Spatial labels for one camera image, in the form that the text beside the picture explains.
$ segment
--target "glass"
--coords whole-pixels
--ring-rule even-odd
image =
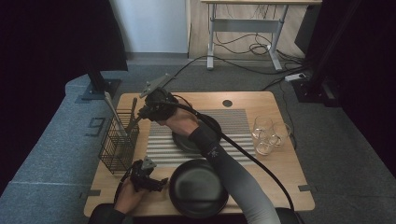
[[[277,122],[272,127],[276,137],[275,147],[282,147],[291,134],[291,128],[287,123]]]
[[[269,155],[275,147],[277,137],[271,132],[260,132],[259,141],[255,146],[256,151],[263,156]]]
[[[258,116],[254,119],[253,132],[251,133],[254,138],[259,139],[261,132],[266,132],[271,129],[273,122],[266,116]]]

